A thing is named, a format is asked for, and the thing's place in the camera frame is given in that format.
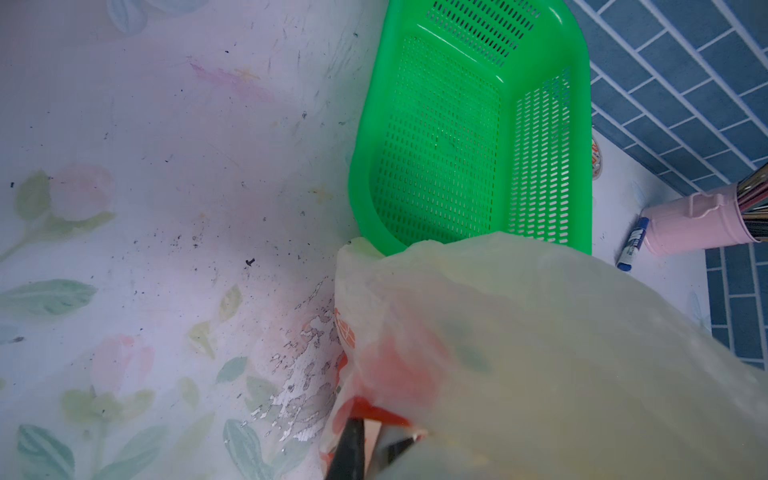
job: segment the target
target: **tile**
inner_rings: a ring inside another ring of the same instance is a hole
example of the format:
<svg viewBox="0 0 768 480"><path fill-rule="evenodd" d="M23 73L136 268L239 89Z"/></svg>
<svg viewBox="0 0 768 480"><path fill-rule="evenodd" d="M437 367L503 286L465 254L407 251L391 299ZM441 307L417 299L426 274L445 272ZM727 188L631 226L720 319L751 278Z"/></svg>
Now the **tile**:
<svg viewBox="0 0 768 480"><path fill-rule="evenodd" d="M757 320L757 303L754 297L730 299L730 326L733 330L733 352L748 359L762 359L760 325Z"/></svg>
<svg viewBox="0 0 768 480"><path fill-rule="evenodd" d="M751 121L729 128L723 135L750 160L768 155L768 137Z"/></svg>
<svg viewBox="0 0 768 480"><path fill-rule="evenodd" d="M623 131L616 128L610 121L606 120L606 118L600 114L592 117L592 126L619 148L624 148L634 143L634 140L629 138Z"/></svg>
<svg viewBox="0 0 768 480"><path fill-rule="evenodd" d="M736 32L702 50L701 56L737 94L768 81L768 71Z"/></svg>
<svg viewBox="0 0 768 480"><path fill-rule="evenodd" d="M649 154L647 150L640 145L629 147L625 150L627 154L635 159L640 165L646 167L652 174L660 174L669 170L666 165L662 164L653 155Z"/></svg>
<svg viewBox="0 0 768 480"><path fill-rule="evenodd" d="M637 0L614 2L602 17L632 48L640 47L664 28Z"/></svg>
<svg viewBox="0 0 768 480"><path fill-rule="evenodd" d="M668 127L680 123L692 115L662 84L653 80L632 92L646 110Z"/></svg>
<svg viewBox="0 0 768 480"><path fill-rule="evenodd" d="M755 243L755 261L756 262L768 262L768 243ZM766 292L768 292L768 276L766 276Z"/></svg>
<svg viewBox="0 0 768 480"><path fill-rule="evenodd" d="M744 95L742 99L764 124L768 124L768 85Z"/></svg>
<svg viewBox="0 0 768 480"><path fill-rule="evenodd" d="M675 167L677 171L685 175L689 180L704 177L712 173L696 157L685 148L678 148L666 155L661 156L669 165Z"/></svg>
<svg viewBox="0 0 768 480"><path fill-rule="evenodd" d="M716 188L724 187L726 183L715 175L694 182L701 190L708 192Z"/></svg>
<svg viewBox="0 0 768 480"><path fill-rule="evenodd" d="M608 0L584 0L595 11L600 10L600 7L608 3Z"/></svg>
<svg viewBox="0 0 768 480"><path fill-rule="evenodd" d="M693 192L696 191L692 186L687 184L685 180L680 178L680 175L674 172L667 172L663 175L659 175L659 178L663 180L665 184L675 189L675 191L678 192L680 195L683 195L683 196L691 195Z"/></svg>
<svg viewBox="0 0 768 480"><path fill-rule="evenodd" d="M694 118L672 129L682 141L702 157L709 157L727 147L701 120Z"/></svg>
<svg viewBox="0 0 768 480"><path fill-rule="evenodd" d="M719 328L719 329L712 329L712 337L714 337L715 340L722 343L725 348L730 348L730 339L728 338L728 329Z"/></svg>
<svg viewBox="0 0 768 480"><path fill-rule="evenodd" d="M592 85L592 102L620 124L635 118L641 113L629 100L624 98L621 93L617 92L602 78Z"/></svg>
<svg viewBox="0 0 768 480"><path fill-rule="evenodd" d="M736 183L753 172L743 160L730 150L715 157L707 158L707 162L725 175L731 183Z"/></svg>
<svg viewBox="0 0 768 480"><path fill-rule="evenodd" d="M708 250L705 250L704 256L707 258L707 268L716 268L720 266L720 249L719 248L710 248Z"/></svg>
<svg viewBox="0 0 768 480"><path fill-rule="evenodd" d="M717 129L746 118L744 110L739 108L715 81L688 92L685 98Z"/></svg>
<svg viewBox="0 0 768 480"><path fill-rule="evenodd" d="M725 247L725 265L728 279L728 293L741 295L755 293L752 283L752 264L750 248L747 245L731 245Z"/></svg>
<svg viewBox="0 0 768 480"><path fill-rule="evenodd" d="M725 325L727 321L725 314L725 295L723 294L723 272L721 270L707 272L707 285L709 285L710 289L710 315L712 316L712 325Z"/></svg>
<svg viewBox="0 0 768 480"><path fill-rule="evenodd" d="M730 28L730 23L708 0L654 0L654 4L695 48Z"/></svg>
<svg viewBox="0 0 768 480"><path fill-rule="evenodd" d="M755 243L755 247L757 247L758 245L766 245L766 244ZM760 256L757 253L757 248L755 248L755 259L758 262L764 261L764 260L760 260ZM758 283L760 283L760 299L762 300L761 303L763 305L763 318L768 319L768 265L758 265L756 268L757 268L757 281Z"/></svg>
<svg viewBox="0 0 768 480"><path fill-rule="evenodd" d="M677 91L686 91L709 78L698 62L669 33L661 35L654 43L643 48L640 55Z"/></svg>
<svg viewBox="0 0 768 480"><path fill-rule="evenodd" d="M678 145L672 137L661 130L661 128L648 117L638 118L624 128L658 154L671 150Z"/></svg>
<svg viewBox="0 0 768 480"><path fill-rule="evenodd" d="M757 43L768 47L768 2L764 0L725 0Z"/></svg>
<svg viewBox="0 0 768 480"><path fill-rule="evenodd" d="M611 36L584 13L572 0L565 0L587 41L589 58L624 90L630 90L650 77Z"/></svg>
<svg viewBox="0 0 768 480"><path fill-rule="evenodd" d="M746 361L742 361L742 363L744 363L745 365L753 366L756 369L760 369L760 370L765 370L766 369L765 362L746 362Z"/></svg>

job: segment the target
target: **blue tile wall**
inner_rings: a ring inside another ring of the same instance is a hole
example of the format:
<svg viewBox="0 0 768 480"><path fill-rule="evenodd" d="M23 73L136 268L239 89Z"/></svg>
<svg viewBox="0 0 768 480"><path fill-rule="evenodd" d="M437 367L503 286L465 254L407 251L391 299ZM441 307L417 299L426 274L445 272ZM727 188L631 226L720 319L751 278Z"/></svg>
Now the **blue tile wall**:
<svg viewBox="0 0 768 480"><path fill-rule="evenodd" d="M749 31L757 43L768 48L768 2L761 0L726 0L730 9Z"/></svg>
<svg viewBox="0 0 768 480"><path fill-rule="evenodd" d="M669 33L643 48L640 55L678 91L686 91L707 79L704 69Z"/></svg>
<svg viewBox="0 0 768 480"><path fill-rule="evenodd" d="M707 158L707 161L720 173L725 175L725 178L730 184L735 184L737 181L744 179L747 175L752 173L752 169L730 150L715 155L714 157Z"/></svg>
<svg viewBox="0 0 768 480"><path fill-rule="evenodd" d="M755 293L752 282L750 248L748 245L733 245L725 247L725 263L728 266L727 282L730 295Z"/></svg>
<svg viewBox="0 0 768 480"><path fill-rule="evenodd" d="M683 195L768 163L768 0L564 2L590 52L592 124L608 140ZM765 369L768 243L706 258L713 337Z"/></svg>
<svg viewBox="0 0 768 480"><path fill-rule="evenodd" d="M693 89L685 94L685 98L715 128L725 128L746 118L744 111L714 81Z"/></svg>
<svg viewBox="0 0 768 480"><path fill-rule="evenodd" d="M724 187L726 183L722 181L720 178L715 177L714 175L710 175L709 177L700 178L699 180L694 181L697 187L699 187L699 190L713 190L715 188Z"/></svg>
<svg viewBox="0 0 768 480"><path fill-rule="evenodd" d="M730 28L709 0L654 0L654 4L696 48Z"/></svg>
<svg viewBox="0 0 768 480"><path fill-rule="evenodd" d="M664 125L679 124L691 117L690 110L677 101L670 91L656 80L638 88L632 92L632 96L653 116L661 120Z"/></svg>

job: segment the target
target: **pink flower print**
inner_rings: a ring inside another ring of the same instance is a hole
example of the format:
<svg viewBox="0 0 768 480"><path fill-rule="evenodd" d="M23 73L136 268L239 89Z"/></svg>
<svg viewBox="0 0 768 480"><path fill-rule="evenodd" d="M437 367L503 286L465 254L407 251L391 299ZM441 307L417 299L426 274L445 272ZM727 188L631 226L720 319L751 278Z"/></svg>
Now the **pink flower print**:
<svg viewBox="0 0 768 480"><path fill-rule="evenodd" d="M136 336L117 335L104 339L91 360L91 384L96 395L115 396L136 392L152 370L154 348Z"/></svg>
<svg viewBox="0 0 768 480"><path fill-rule="evenodd" d="M86 220L106 211L114 195L112 174L104 167L72 164L49 183L51 211L64 220Z"/></svg>

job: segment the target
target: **pink stain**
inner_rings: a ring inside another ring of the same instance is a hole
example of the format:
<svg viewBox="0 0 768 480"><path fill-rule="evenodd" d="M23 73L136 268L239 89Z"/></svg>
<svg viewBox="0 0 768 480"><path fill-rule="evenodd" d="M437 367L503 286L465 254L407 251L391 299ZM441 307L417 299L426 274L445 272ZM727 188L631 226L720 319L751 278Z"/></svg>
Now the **pink stain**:
<svg viewBox="0 0 768 480"><path fill-rule="evenodd" d="M195 75L216 87L229 87L234 90L240 100L252 98L258 101L270 101L272 94L265 88L253 83L250 78L244 78L237 74L217 68L216 71L208 71L198 64L190 62Z"/></svg>

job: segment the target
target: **white grout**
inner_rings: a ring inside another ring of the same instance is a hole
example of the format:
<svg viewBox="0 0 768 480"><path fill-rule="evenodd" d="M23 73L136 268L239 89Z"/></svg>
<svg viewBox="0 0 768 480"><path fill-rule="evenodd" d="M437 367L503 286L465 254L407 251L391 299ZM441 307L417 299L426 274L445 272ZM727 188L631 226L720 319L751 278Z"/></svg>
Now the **white grout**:
<svg viewBox="0 0 768 480"><path fill-rule="evenodd" d="M680 94L683 95L683 96L688 95L690 92L696 90L699 87L703 87L704 85L710 83L711 81L712 81L712 77L709 77L707 80L702 81L699 84L695 84L693 87L687 89L686 91L682 91Z"/></svg>
<svg viewBox="0 0 768 480"><path fill-rule="evenodd" d="M694 178L694 179L693 179L693 180L691 180L691 181L692 181L692 182L698 182L699 180L703 180L703 179L705 179L705 178L714 177L714 176L715 176L714 174L704 175L703 177Z"/></svg>
<svg viewBox="0 0 768 480"><path fill-rule="evenodd" d="M651 149L650 149L650 148L649 148L649 147L648 147L646 144L644 144L642 141L640 141L640 139L638 139L637 137L635 137L635 136L634 136L634 134L633 134L632 132L630 132L630 131L629 131L629 130L627 130L626 128L622 127L621 125L619 125L619 122L617 122L617 121L616 121L616 120L615 120L613 117L611 117L610 115L608 115L608 114L606 114L604 111L602 111L602 109L601 109L600 107L598 107L598 106L597 106L597 105L595 105L595 104L592 104L592 108L594 108L595 110L597 110L598 112L600 112L600 115L602 115L603 117L605 117L605 119L606 119L606 120L610 121L610 122L613 124L613 126L614 126L614 127L616 127L616 128L618 128L619 130L621 130L621 133L623 133L623 134L627 135L629 138L631 138L632 140L634 140L634 142L635 142L636 144L640 145L640 146L641 146L641 147L642 147L642 148L643 148L643 149L644 149L646 152L648 152L648 153L649 153L649 154L650 154L650 155L651 155L653 158L655 158L656 160L658 160L658 161L659 161L659 163L661 163L662 165L664 165L666 168L668 168L668 169L669 169L669 170L668 170L668 171L666 171L666 172L662 172L663 174L665 174L665 173L667 173L667 172L669 172L669 171L671 171L671 172L674 172L675 174L678 174L678 175L680 175L680 178L682 178L682 179L683 179L683 181L684 181L685 183L687 183L687 184L689 184L690 186L692 186L692 187L693 187L693 188L694 188L696 191L699 191L699 192L701 192L701 191L702 191L702 190L701 190L701 189L700 189L700 188L699 188L699 187L698 187L698 186L697 186L695 183L693 183L693 182L691 182L690 180L688 180L688 179L687 179L687 178L686 178L684 175L682 175L682 174L681 174L679 171L677 171L677 169L675 169L674 167L672 167L671 165L669 165L669 164L667 163L667 161L666 161L666 160L664 160L662 157L659 157L659 155L658 155L658 154L656 154L656 152L652 151L652 150L651 150Z"/></svg>
<svg viewBox="0 0 768 480"><path fill-rule="evenodd" d="M616 2L616 0L608 0L608 2L607 2L605 5L603 5L603 6L601 6L601 7L600 7L600 10L598 10L598 15L603 15L603 12L605 12L606 10L608 10L608 7L610 7L611 5L613 5L613 4L614 4L614 2Z"/></svg>
<svg viewBox="0 0 768 480"><path fill-rule="evenodd" d="M654 80L653 77L648 78L647 80L643 80L639 85L637 85L635 87L632 87L629 90L627 90L627 93L628 94L633 94L635 91L637 91L640 88L642 88L642 87L646 86L647 84L651 83L653 80Z"/></svg>
<svg viewBox="0 0 768 480"><path fill-rule="evenodd" d="M727 151L730 151L730 149L729 149L729 148L726 148L725 150L723 150L723 151L719 151L719 152L717 152L716 154L707 155L706 157L704 157L704 160L709 160L710 158L712 158L712 157L716 157L717 155L722 155L722 154L724 154L724 153L725 153L725 152L727 152Z"/></svg>
<svg viewBox="0 0 768 480"><path fill-rule="evenodd" d="M643 43L642 45L637 47L637 49L635 51L640 51L643 48L646 48L648 45L650 45L650 44L654 43L656 40L658 40L659 37L661 35L664 35L665 33L667 33L667 29L666 28L662 28L660 32L658 32L656 35L654 35L653 37L649 38L648 41L646 41L645 43Z"/></svg>
<svg viewBox="0 0 768 480"><path fill-rule="evenodd" d="M663 152L661 152L659 155L666 155L666 154L671 154L671 153L672 153L672 152L674 152L675 150L680 150L682 147L683 147L683 145L677 145L675 148L670 148L670 149L669 149L669 150L667 150L667 151L663 151Z"/></svg>
<svg viewBox="0 0 768 480"><path fill-rule="evenodd" d="M576 2L583 2L584 0L575 0L575 1ZM661 14L661 12L659 12L659 9L656 8L656 5L651 3L650 0L640 0L640 3L642 3L643 6L645 6L645 8L647 8L648 11L650 13L652 13L654 15L654 17L656 17L656 19L662 25L667 27L667 30L670 31L670 34L675 38L675 40L677 40L677 42L680 45L682 45L682 47L685 49L685 51L687 51L690 56L692 56L693 58L696 59L696 61L699 62L699 65L704 69L704 71L706 73L708 73L709 76L711 76L715 80L715 82L720 86L720 88L723 89L723 91L725 91L725 93L730 97L730 99L733 100L734 102L736 102L736 104L739 105L739 107L742 110L744 110L744 113L746 113L746 115L748 117L752 118L752 121L755 122L755 125L757 125L757 127L765 135L768 135L768 127L766 127L766 125L754 114L752 109L749 108L746 105L746 103L744 103L744 100L742 100L742 98L739 97L739 95L737 95L735 91L733 91L733 89L730 87L730 85L728 85L725 82L725 80L723 80L723 78L720 76L720 74L718 74L714 70L714 68L712 68L712 66L709 63L707 63L706 60L704 60L704 57L701 56L701 53L696 51L696 49L693 47L693 45L690 44L690 42L683 36L683 34L681 34L675 27L673 27L672 24L670 23L670 21L667 20L667 18L664 17ZM720 133L714 127L710 127L710 129L715 134L719 134ZM731 147L731 149L733 149L733 151L736 152L736 154L738 154L742 158L742 160L746 159L746 156L744 156L741 153L741 151L739 151L735 147Z"/></svg>
<svg viewBox="0 0 768 480"><path fill-rule="evenodd" d="M750 121L750 119L749 119L749 118L745 118L745 119L743 119L743 120L739 120L739 121L738 121L738 122L736 122L735 124L731 124L731 125L728 125L727 127L723 127L723 128L721 128L721 129L720 129L720 131L726 131L726 130L729 130L729 129L731 129L731 128L733 128L733 127L736 127L736 126L738 126L738 125L741 125L741 124L745 124L745 123L746 123L746 122L748 122L748 121Z"/></svg>
<svg viewBox="0 0 768 480"><path fill-rule="evenodd" d="M627 125L629 125L629 124L630 124L630 123L632 123L633 121L637 120L638 118L642 118L642 117L644 117L644 116L645 116L645 114L639 114L639 115L638 115L638 116L636 116L635 118L631 118L631 119L629 119L629 120L625 121L623 124L621 124L621 126L622 126L622 127L626 127Z"/></svg>
<svg viewBox="0 0 768 480"><path fill-rule="evenodd" d="M739 357L737 357L737 358L738 358L739 360L741 360L742 362L757 362L757 363L763 363L763 362L764 362L764 360L763 360L763 359L747 359L747 358L744 358L744 357L742 357L742 356L739 356Z"/></svg>
<svg viewBox="0 0 768 480"><path fill-rule="evenodd" d="M766 85L768 85L768 81L765 82L765 83L761 83L761 84L757 85L756 87L752 87L752 88L750 88L747 91L743 91L742 93L739 94L739 96L743 97L744 95L751 94L753 91L760 90L762 87L765 87Z"/></svg>
<svg viewBox="0 0 768 480"><path fill-rule="evenodd" d="M689 146L688 146L688 145L687 145L687 144L686 144L686 143L685 143L685 142L684 142L684 141L683 141L683 140L682 140L680 137L678 137L676 133L674 133L672 130L670 130L669 128L667 128L667 126L666 126L666 125L664 125L663 123L661 123L661 121L659 121L659 119L658 119L658 118L656 118L655 116L653 116L653 115L652 115L652 114L651 114L651 113L650 113L650 112L649 112L649 111L648 111L648 110L647 110L647 109L646 109L646 108L645 108L645 107L644 107L644 106L643 106L643 105L642 105L642 104L641 104L639 101L635 100L635 99L634 99L634 97L632 97L632 96L631 96L631 95L629 95L627 92L625 92L625 91L624 91L624 90L623 90L623 89L622 89L622 88L621 88L621 87L620 87L620 86L619 86L619 85L618 85L618 84L617 84L617 83L614 81L614 79L613 79L613 78L611 78L611 77L608 77L608 76L605 74L605 72L603 72L603 71L600 69L600 67L598 67L597 65L595 65L595 64L594 64L592 61L590 61L589 63L590 63L590 65L591 65L591 67L592 67L592 69L593 69L593 70L595 70L597 73L599 73L599 74L603 75L603 77L605 78L605 81L606 81L606 82L608 82L608 84L609 84L611 87L613 87L613 88L614 88L616 91L618 91L619 93L621 93L621 94L624 96L624 98L626 98L627 100L629 100L629 102L630 102L630 103L632 103L632 105L634 105L634 106L635 106L635 107L636 107L638 110L640 110L641 112L643 112L644 114L646 114L646 115L648 116L648 118L649 118L651 121L653 121L653 122L654 122L654 123L655 123L655 124L656 124L656 125L657 125L657 126L660 128L660 129L661 129L661 130L665 131L665 132L666 132L666 133L667 133L667 134L668 134L670 137L672 137L672 138L673 138L673 139L674 139L674 140L675 140L675 141L676 141L678 144L682 145L682 146L683 146L683 147L684 147L686 150L688 150L688 151L690 152L690 154L691 154L691 155L693 155L695 158L697 158L699 161L701 161L701 163L702 163L702 164L704 164L704 165L705 165L707 168L709 168L709 169L710 169L710 170L711 170L711 171L712 171L714 174L716 174L716 175L717 175L717 176L718 176L718 177L719 177L719 178L720 178L722 181L724 181L724 182L725 182L725 183L727 183L727 184L730 182L730 181L729 181L729 180L728 180L728 179L725 177L725 175L723 175L722 173L720 173L720 172L719 172L719 171L718 171L718 170L717 170L715 167L713 167L713 166L712 166L712 165L710 165L710 164L709 164L709 163L708 163L706 160L704 160L704 159L703 159L703 158L702 158L702 157L701 157L701 156L700 156L698 153L696 153L696 152L694 151L694 149L693 149L693 148L689 147Z"/></svg>
<svg viewBox="0 0 768 480"><path fill-rule="evenodd" d="M719 34L717 37L713 38L712 40L709 40L704 45L701 45L699 48L696 49L696 51L704 50L706 47L709 47L710 45L719 42L721 38L727 37L728 35L732 34L733 32L734 32L733 27L728 28L726 31L724 31L723 33Z"/></svg>
<svg viewBox="0 0 768 480"><path fill-rule="evenodd" d="M731 25L733 25L733 29L736 30L736 33L739 34L742 40L744 40L746 46L749 47L757 59L760 60L760 63L763 64L763 67L768 68L768 57L766 56L765 51L760 49L760 46L757 44L755 39L752 38L752 35L750 35L746 28L744 28L744 25L730 10L728 5L726 5L723 0L712 0L712 3L714 3L717 9L720 10L720 13L723 14L723 17L725 17L725 19L730 22Z"/></svg>
<svg viewBox="0 0 768 480"><path fill-rule="evenodd" d="M728 347L736 355L733 349L733 325L730 321L730 301L728 300L728 269L725 264L725 249L720 247L720 265L723 266L723 303L725 304L725 324L728 327Z"/></svg>
<svg viewBox="0 0 768 480"><path fill-rule="evenodd" d="M674 124L674 125L671 125L671 126L669 127L669 129L670 129L670 130L672 130L673 128L677 128L677 127L681 126L682 124L686 124L686 123L688 123L689 121L693 120L694 118L696 118L696 115L694 115L693 117L689 117L689 118L686 118L686 119L685 119L685 120L683 120L683 121L678 121L676 124Z"/></svg>
<svg viewBox="0 0 768 480"><path fill-rule="evenodd" d="M757 276L757 267L755 266L755 244L750 243L750 265L752 267L752 283L755 285L755 292L760 291L760 279ZM760 295L755 295L757 303L757 322L760 325L760 333L765 333L766 323L763 318L763 299ZM766 336L760 335L760 348L763 350L763 358L768 358L768 345L766 345Z"/></svg>
<svg viewBox="0 0 768 480"><path fill-rule="evenodd" d="M675 89L674 89L674 87L673 87L673 86L670 84L670 82L669 82L669 81L668 81L666 78L664 78L664 77L663 77L663 76L662 76L662 75L661 75L661 74L660 74L660 73L659 73L659 72L658 72L658 71L657 71L655 68L653 68L653 67L652 67L652 66L651 66L651 65L650 65L650 64L649 64L649 63L648 63L648 62L645 60L645 58L643 58L643 57L642 57L640 54L638 54L637 52L633 51L633 50L631 49L631 47L629 46L629 44L628 44L628 43L627 43L627 42L626 42L626 41L625 41L625 40L624 40L624 39L621 37L621 35L619 35L619 34L618 34L618 33L617 33L617 32L616 32L616 31L615 31L613 28L611 28L611 26L610 26L609 24L607 24L607 23L605 22L605 20L603 20L603 18L601 18L599 15L596 15L596 14L594 13L594 10L593 10L593 9L592 9L592 8L591 8L589 5L587 5L587 3L586 3L584 0L573 0L573 1L574 1L574 2L575 2L575 3L576 3L578 6L579 6L579 7L581 7L581 9L582 9L582 10L584 10L584 12L586 12L586 13L587 13L587 15L589 15L589 16L590 16L590 18L592 18L592 20L594 20L595 22L597 22L597 24L598 24L598 25L600 25L600 26L603 28L603 30L605 30L605 31L606 31L606 33L608 33L608 34L611 36L611 38L613 38L613 39L614 39L614 40L615 40L615 41L616 41L616 42L617 42L619 45L621 45L621 47L622 47L624 50L626 50L626 51L627 51L627 53L628 53L628 54L629 54L629 55L630 55L632 58L634 58L634 60L635 60L637 63L639 63L639 64L640 64L640 65L641 65L643 68L645 68L647 71L649 71L649 72L650 72L650 74L652 74L654 77L656 77L656 79L659 81L659 83L661 83L661 84L662 84L662 85L663 85L663 86L664 86L664 87L665 87L665 88L666 88L666 89L667 89L667 90L668 90L668 91L669 91L669 92L670 92L670 93L671 93L671 94L672 94L672 95L673 95L673 96L674 96L674 97L675 97L675 98L676 98L676 99L677 99L677 100L678 100L678 101L681 103L681 104L683 104L683 106L685 106L685 108L687 108L688 110L692 111L692 112L693 112L693 113L694 113L694 114L697 116L697 118L698 118L698 119L701 121L701 123L703 123L704 125L706 125L706 126L707 126L707 127L708 127L708 128L709 128L709 129L710 129L710 130L711 130L711 131L712 131L712 132L715 134L715 136L716 136L718 139L720 139L720 141L722 141L722 142L723 142L723 143L724 143L726 146L728 146L728 148L730 148L731 150L733 150L733 152L734 152L734 153L735 153L735 154L736 154L736 155L737 155L737 156L738 156L738 157L739 157L739 158L740 158L740 159L741 159L741 160L742 160L742 161L743 161L745 164L747 164L747 165L748 165L750 168L752 168L753 170L755 169L754 165L752 165L752 164L750 163L750 159L749 159L749 158L747 158L745 154L741 153L741 151L740 151L738 148L736 148L736 147L735 147L735 146L734 146L734 145L733 145L733 144L730 142L730 140L728 140L728 139L725 137L725 135L723 135L723 134L721 134L719 131L717 131L717 129L714 127L714 125L712 125L712 123L711 123L709 120L707 120L707 119L706 119L706 118L705 118L705 117L704 117L704 116L701 114L701 112L699 112L699 111L698 111L696 108L694 108L694 106L693 106L693 105L692 105L692 104L691 104L691 103L690 103L690 102L689 102L689 101L688 101L688 100L687 100L687 99L686 99L686 98L685 98L683 95L681 95L681 94L680 94L680 93L679 93L677 90L675 90ZM656 12L656 13L655 13L655 15L657 16L657 18L660 20L660 22L662 21L662 22L661 22L661 24L662 24L662 25L664 25L664 26L667 28L667 30L669 30L669 31L670 31L670 33L672 33L673 35L677 35L677 36L680 36L680 33L679 33L679 32L677 32L677 31L674 31L674 33L673 33L673 30L671 29L671 28L672 28L672 24L671 24L671 23L670 23L670 22L669 22L667 19L665 19L665 18L664 18L664 17L661 15L661 13L659 13L659 11L658 11L658 9L656 9L656 7L654 7L653 5L649 4L649 1L648 1L648 0L640 0L640 2L642 2L642 3L643 3L643 5L645 5L645 7L646 7L646 8L648 8L649 10L652 8L653 10L651 11L651 13L654 13L654 12ZM710 76L711 76L712 78L714 78L714 79L715 79L715 81L717 81L718 77L716 77L716 76L715 76L713 73L714 73L714 71L712 71L712 73L710 73ZM668 129L666 129L666 127L662 127L662 130L666 130L668 133L671 133L671 131L669 131Z"/></svg>

